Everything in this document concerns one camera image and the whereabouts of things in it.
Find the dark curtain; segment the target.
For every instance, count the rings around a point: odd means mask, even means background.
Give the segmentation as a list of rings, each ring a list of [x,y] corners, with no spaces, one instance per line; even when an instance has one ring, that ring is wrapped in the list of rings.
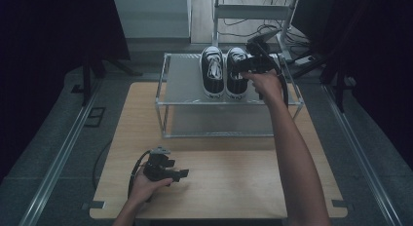
[[[114,0],[0,0],[0,182],[54,106],[65,75],[130,53]]]
[[[413,0],[299,0],[292,25],[327,59],[413,170]]]

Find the white cabinet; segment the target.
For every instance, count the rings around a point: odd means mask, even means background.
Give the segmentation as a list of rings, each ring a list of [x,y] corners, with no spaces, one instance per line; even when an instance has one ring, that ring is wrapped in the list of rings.
[[[130,39],[185,39],[191,36],[191,0],[114,0]]]

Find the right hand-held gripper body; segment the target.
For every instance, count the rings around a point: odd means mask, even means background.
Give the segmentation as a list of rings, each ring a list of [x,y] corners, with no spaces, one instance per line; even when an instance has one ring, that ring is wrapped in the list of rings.
[[[280,67],[269,55],[270,46],[268,41],[278,32],[277,29],[271,30],[247,40],[245,46],[251,57],[247,57],[240,62],[241,72],[251,71],[252,73],[263,74],[274,69],[277,74],[282,74]]]

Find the metal floor rail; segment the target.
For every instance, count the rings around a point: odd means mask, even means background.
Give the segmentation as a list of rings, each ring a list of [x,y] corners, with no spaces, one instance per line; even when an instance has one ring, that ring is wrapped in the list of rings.
[[[394,207],[393,201],[386,191],[382,181],[379,178],[376,170],[369,162],[362,145],[360,144],[350,122],[346,115],[339,109],[335,103],[335,96],[329,86],[322,85],[322,90],[327,96],[329,105],[333,114],[338,121],[338,124],[346,137],[349,146],[354,154],[361,172],[372,192],[372,195],[381,210],[388,226],[404,226],[402,220],[399,218],[397,210]]]
[[[77,118],[72,125],[67,137],[59,148],[56,157],[49,166],[42,182],[40,183],[34,197],[23,214],[18,226],[36,226],[37,222],[51,197],[61,172],[73,150],[73,147],[80,135],[82,127],[92,111],[96,96],[101,88],[102,81],[96,80],[93,83],[91,96],[86,104],[81,108]]]

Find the person's right hand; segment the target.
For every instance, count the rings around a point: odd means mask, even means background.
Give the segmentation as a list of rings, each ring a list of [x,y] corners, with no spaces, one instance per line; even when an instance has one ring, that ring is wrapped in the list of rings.
[[[255,91],[262,94],[263,100],[268,106],[282,104],[282,86],[275,70],[263,74],[243,72],[242,76],[252,81]]]

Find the white metal stand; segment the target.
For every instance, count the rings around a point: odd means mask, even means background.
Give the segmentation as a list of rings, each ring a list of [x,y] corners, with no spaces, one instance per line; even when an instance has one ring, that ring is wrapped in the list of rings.
[[[218,21],[220,19],[272,19],[281,20],[281,31],[276,35],[285,61],[292,62],[291,54],[285,44],[288,28],[298,0],[292,0],[289,5],[231,5],[222,4],[213,0],[212,8],[212,41],[213,46],[218,45]]]

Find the black tripod stand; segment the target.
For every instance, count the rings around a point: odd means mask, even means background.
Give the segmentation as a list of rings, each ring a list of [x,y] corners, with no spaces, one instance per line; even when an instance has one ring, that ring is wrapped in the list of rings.
[[[119,60],[114,58],[100,59],[97,56],[84,55],[82,61],[82,76],[83,76],[83,85],[75,85],[72,88],[72,92],[75,94],[83,95],[82,105],[85,106],[92,98],[92,74],[97,79],[102,79],[106,75],[105,67],[103,63],[107,61],[110,64],[114,65],[118,69],[124,71],[131,76],[142,76],[141,72],[132,70],[125,64],[121,63]]]

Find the black canvas sneaker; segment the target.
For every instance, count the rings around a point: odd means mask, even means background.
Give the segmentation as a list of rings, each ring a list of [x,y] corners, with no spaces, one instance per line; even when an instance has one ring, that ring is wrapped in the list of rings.
[[[223,55],[219,48],[209,46],[200,57],[200,71],[203,88],[208,98],[217,99],[223,96]]]
[[[247,79],[245,79],[241,73],[231,72],[231,60],[242,61],[247,59],[246,52],[239,48],[231,48],[227,53],[226,58],[226,70],[227,70],[227,82],[226,82],[226,94],[232,99],[243,99],[247,90]]]

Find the white power strip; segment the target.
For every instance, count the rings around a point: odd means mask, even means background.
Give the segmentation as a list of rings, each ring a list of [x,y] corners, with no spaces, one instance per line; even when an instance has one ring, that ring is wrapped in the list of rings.
[[[315,60],[316,58],[314,56],[303,56],[294,60],[294,65],[298,67],[305,66],[312,63]]]

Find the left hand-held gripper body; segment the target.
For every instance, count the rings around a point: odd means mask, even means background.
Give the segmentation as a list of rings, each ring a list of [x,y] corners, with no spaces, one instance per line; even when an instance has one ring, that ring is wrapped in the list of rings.
[[[167,160],[170,160],[167,148],[157,147],[149,152],[149,159],[144,166],[143,173],[151,181],[159,181],[164,178],[171,178],[173,170],[165,168]]]

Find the grey metal shoe rack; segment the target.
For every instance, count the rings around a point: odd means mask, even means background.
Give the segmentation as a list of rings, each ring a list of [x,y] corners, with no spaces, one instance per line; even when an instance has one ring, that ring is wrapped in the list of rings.
[[[251,83],[243,99],[204,92],[196,54],[166,54],[155,108],[164,137],[271,136],[268,108]]]

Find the person's left hand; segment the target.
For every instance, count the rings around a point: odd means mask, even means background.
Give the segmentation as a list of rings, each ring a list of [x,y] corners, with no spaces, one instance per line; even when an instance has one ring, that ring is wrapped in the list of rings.
[[[171,178],[151,181],[143,173],[143,169],[140,169],[135,176],[128,202],[133,206],[143,205],[156,190],[170,184],[172,184]]]

